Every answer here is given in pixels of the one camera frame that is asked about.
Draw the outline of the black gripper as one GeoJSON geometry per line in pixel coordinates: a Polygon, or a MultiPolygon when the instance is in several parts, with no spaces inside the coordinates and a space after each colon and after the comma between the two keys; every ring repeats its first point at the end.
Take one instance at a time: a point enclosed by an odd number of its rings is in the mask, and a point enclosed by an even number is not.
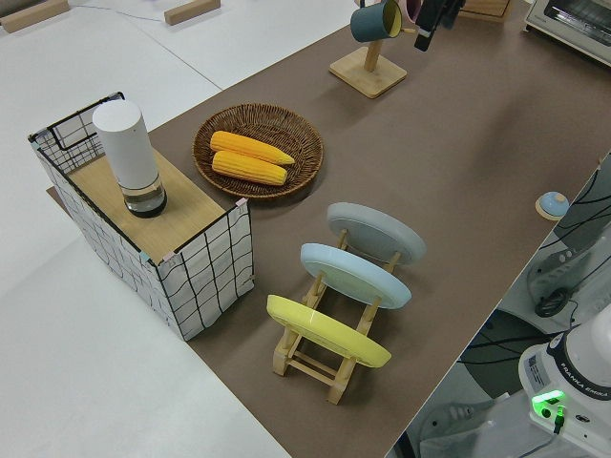
{"type": "Polygon", "coordinates": [[[451,29],[465,0],[425,0],[422,2],[422,29],[419,28],[414,47],[427,51],[432,41],[432,31],[438,26],[451,29]]]}

